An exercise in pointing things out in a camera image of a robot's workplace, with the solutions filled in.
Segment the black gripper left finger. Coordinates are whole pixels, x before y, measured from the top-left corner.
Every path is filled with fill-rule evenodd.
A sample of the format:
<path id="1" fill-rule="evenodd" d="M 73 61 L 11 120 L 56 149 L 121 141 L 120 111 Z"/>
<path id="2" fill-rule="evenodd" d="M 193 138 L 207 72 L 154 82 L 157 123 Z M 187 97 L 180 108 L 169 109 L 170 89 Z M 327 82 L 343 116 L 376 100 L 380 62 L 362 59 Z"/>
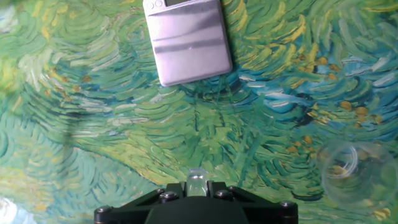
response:
<path id="1" fill-rule="evenodd" d="M 149 212 L 165 202 L 174 199 L 184 198 L 186 182 L 167 184 L 164 188 L 155 189 L 121 207 L 112 207 L 103 205 L 94 211 L 94 223 L 100 224 L 143 224 L 149 215 Z M 162 198 L 161 195 L 166 192 L 174 192 L 176 196 L 171 199 Z"/>

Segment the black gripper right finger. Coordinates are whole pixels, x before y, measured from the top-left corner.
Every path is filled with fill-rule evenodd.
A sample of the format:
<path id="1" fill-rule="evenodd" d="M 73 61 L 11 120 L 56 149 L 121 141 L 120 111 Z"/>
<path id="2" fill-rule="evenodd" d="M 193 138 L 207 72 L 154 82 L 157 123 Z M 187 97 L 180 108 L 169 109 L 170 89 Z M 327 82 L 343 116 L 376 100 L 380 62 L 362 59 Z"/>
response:
<path id="1" fill-rule="evenodd" d="M 298 224 L 299 206 L 292 201 L 271 202 L 225 182 L 207 182 L 208 196 L 237 205 L 249 223 Z"/>

